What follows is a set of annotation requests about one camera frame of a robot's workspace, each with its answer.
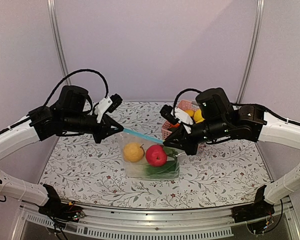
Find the red toy fruit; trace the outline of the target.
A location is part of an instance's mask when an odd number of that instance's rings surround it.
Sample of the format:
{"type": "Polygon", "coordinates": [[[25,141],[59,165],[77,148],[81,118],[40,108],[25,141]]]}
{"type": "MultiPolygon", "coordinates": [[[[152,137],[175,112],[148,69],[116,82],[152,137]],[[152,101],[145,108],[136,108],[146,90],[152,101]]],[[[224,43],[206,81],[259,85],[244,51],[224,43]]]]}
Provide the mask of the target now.
{"type": "Polygon", "coordinates": [[[166,164],[168,156],[159,144],[150,146],[145,153],[145,158],[152,167],[162,167],[166,164]]]}

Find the peach toy fruit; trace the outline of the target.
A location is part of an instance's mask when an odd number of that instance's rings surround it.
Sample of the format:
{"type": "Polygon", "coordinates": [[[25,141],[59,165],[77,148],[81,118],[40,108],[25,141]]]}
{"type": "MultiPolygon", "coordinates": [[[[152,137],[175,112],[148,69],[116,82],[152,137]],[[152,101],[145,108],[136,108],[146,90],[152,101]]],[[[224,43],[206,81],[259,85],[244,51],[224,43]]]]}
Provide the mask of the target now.
{"type": "Polygon", "coordinates": [[[143,145],[137,142],[130,142],[123,148],[123,159],[126,162],[137,163],[145,155],[143,145]]]}

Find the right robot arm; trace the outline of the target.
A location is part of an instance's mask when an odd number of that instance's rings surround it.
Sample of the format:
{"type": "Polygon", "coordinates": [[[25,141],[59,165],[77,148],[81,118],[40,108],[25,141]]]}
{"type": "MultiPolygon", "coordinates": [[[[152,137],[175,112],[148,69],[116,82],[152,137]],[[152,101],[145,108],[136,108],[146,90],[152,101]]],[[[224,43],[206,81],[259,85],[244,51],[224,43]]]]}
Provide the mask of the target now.
{"type": "MultiPolygon", "coordinates": [[[[220,87],[196,93],[202,122],[195,123],[175,105],[161,108],[165,120],[180,124],[165,138],[164,146],[183,150],[188,156],[196,155],[200,143],[213,145],[229,140],[269,142],[300,150],[300,122],[283,118],[260,104],[238,104],[234,109],[220,87]]],[[[240,223],[274,214],[274,205],[298,189],[300,162],[278,180],[259,187],[251,204],[233,207],[232,218],[240,223]]]]}

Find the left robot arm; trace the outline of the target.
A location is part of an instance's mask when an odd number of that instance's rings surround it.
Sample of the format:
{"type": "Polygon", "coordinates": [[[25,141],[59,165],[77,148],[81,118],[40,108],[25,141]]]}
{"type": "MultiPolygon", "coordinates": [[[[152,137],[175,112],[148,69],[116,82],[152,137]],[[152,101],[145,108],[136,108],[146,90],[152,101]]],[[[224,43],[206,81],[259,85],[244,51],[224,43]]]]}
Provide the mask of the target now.
{"type": "MultiPolygon", "coordinates": [[[[89,110],[84,110],[86,103],[92,103],[89,92],[79,86],[64,86],[53,105],[30,111],[20,121],[0,132],[0,161],[28,145],[52,136],[75,137],[90,134],[95,143],[99,144],[123,131],[123,126],[109,116],[122,101],[116,93],[91,105],[89,110]]],[[[40,214],[65,222],[77,222],[85,215],[74,201],[63,203],[53,186],[33,184],[2,170],[0,196],[35,204],[40,214]]]]}

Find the toy bok choy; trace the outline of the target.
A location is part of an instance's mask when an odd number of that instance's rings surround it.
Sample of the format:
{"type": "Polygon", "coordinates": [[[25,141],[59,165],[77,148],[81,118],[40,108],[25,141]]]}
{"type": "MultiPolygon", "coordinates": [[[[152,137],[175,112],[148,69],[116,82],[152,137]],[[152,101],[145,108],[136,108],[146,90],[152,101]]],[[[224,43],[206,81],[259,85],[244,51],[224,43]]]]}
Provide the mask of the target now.
{"type": "Polygon", "coordinates": [[[179,177],[180,166],[175,160],[167,161],[165,165],[159,167],[129,163],[126,165],[125,173],[130,178],[141,180],[172,180],[179,177]]]}

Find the green toy leaf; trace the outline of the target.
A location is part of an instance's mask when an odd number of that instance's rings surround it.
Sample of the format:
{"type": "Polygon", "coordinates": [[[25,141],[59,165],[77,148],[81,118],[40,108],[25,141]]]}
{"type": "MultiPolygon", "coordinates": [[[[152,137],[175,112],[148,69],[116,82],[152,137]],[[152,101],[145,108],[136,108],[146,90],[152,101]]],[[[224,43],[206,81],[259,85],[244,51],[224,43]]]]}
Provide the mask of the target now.
{"type": "Polygon", "coordinates": [[[163,146],[163,151],[169,158],[177,158],[180,154],[183,153],[183,151],[180,149],[167,146],[163,146]]]}

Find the clear zip top bag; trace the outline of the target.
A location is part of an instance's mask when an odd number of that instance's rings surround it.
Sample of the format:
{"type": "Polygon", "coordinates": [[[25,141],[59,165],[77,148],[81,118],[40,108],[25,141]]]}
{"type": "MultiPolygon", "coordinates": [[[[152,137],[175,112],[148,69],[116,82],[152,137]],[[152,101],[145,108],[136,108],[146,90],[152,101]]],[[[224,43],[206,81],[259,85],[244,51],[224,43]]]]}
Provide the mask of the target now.
{"type": "Polygon", "coordinates": [[[117,142],[121,148],[127,177],[149,181],[177,179],[183,152],[163,145],[163,141],[124,129],[117,142]]]}

